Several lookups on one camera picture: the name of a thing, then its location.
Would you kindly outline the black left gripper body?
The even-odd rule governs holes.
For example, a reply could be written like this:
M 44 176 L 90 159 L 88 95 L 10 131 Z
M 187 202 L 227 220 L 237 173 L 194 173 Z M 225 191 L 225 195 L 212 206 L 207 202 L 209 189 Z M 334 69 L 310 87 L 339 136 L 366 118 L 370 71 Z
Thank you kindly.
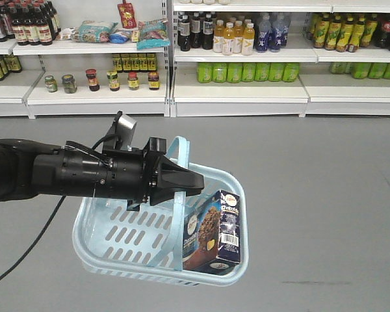
M 121 146 L 118 136 L 103 143 L 103 154 L 111 158 L 107 196 L 127 200 L 128 211 L 139 211 L 142 203 L 153 206 L 166 202 L 168 191 L 161 188 L 160 167 L 165 160 L 166 140 L 151 137 L 142 149 L 122 150 Z

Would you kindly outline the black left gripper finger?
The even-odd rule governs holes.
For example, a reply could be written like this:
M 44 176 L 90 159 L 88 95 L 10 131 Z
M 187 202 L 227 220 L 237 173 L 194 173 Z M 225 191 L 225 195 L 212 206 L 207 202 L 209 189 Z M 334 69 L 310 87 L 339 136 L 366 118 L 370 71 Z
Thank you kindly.
M 177 165 L 164 155 L 155 165 L 151 182 L 149 193 L 151 206 L 174 199 L 176 192 L 195 196 L 201 194 L 204 189 L 204 178 L 201 174 Z

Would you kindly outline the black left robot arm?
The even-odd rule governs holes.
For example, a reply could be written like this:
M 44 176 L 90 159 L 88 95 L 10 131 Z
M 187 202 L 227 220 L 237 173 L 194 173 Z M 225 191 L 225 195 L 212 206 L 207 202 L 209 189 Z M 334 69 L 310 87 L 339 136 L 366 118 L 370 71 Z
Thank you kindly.
M 0 202 L 51 194 L 154 206 L 176 192 L 195 196 L 203 188 L 203 176 L 172 162 L 160 138 L 129 151 L 104 145 L 100 153 L 73 141 L 56 146 L 0 139 Z

